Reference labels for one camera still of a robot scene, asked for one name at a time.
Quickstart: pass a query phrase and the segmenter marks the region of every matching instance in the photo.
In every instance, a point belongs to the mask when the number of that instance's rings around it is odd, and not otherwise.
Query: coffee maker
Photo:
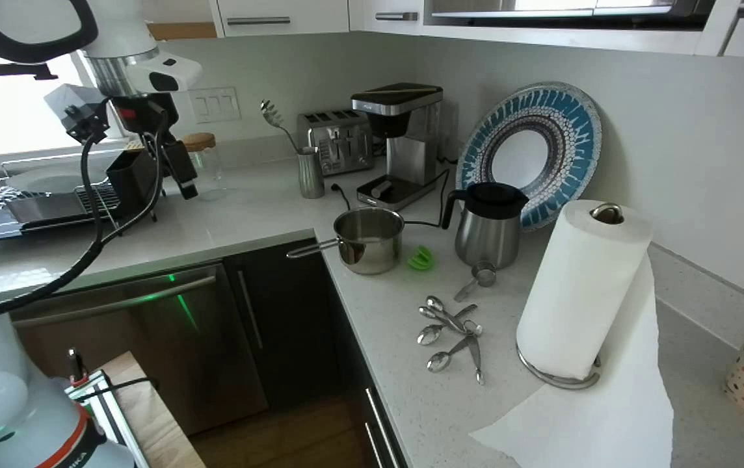
[[[442,88],[393,83],[351,97],[351,109],[369,116],[373,141],[386,148],[386,174],[362,184],[369,206],[403,209],[436,187],[442,155]]]

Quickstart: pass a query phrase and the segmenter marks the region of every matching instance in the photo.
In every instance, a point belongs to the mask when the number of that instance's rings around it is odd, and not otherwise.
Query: stainless steel kettle
[[[522,211],[529,197],[502,181],[477,181],[453,189],[446,206],[442,228],[451,227],[453,206],[464,200],[456,254],[473,270],[499,270],[518,257]]]

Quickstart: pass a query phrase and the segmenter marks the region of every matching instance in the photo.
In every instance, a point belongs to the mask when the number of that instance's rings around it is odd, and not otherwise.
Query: blue patterned plate
[[[596,103],[567,83],[535,83],[499,102],[477,124],[459,158],[456,187],[514,184],[529,194],[522,227],[542,228],[555,223],[562,206],[585,189],[600,155],[602,116]]]

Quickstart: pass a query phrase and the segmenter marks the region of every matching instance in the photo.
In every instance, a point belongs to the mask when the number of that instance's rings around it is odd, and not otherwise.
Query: pot handle
[[[289,253],[287,253],[287,259],[311,257],[311,254],[315,254],[315,253],[339,246],[339,245],[342,245],[339,239],[329,239],[329,241],[307,245],[307,246],[300,246],[300,250],[289,250]]]
[[[466,189],[453,189],[453,193],[449,194],[449,206],[446,206],[442,228],[449,228],[449,227],[451,227],[453,204],[456,204],[456,200],[464,200],[464,197],[466,197]]]

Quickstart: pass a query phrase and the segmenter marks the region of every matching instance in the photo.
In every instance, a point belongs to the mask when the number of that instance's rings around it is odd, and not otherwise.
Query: dark cabinet
[[[269,396],[269,408],[297,405],[343,388],[337,291],[321,254],[287,259],[311,241],[228,257],[237,315]]]
[[[355,341],[355,331],[342,309],[339,315],[339,335],[342,335],[342,357],[343,357],[343,374],[350,378],[350,384],[355,391],[356,401],[356,427],[364,432],[369,448],[369,466],[375,468],[406,468],[403,452],[399,448],[397,432],[390,427],[390,419],[384,408],[384,401],[377,396],[375,380],[367,369],[364,353],[360,352]]]
[[[13,311],[22,343],[49,378],[68,348],[91,369],[134,352],[189,434],[269,408],[220,262],[105,284]]]

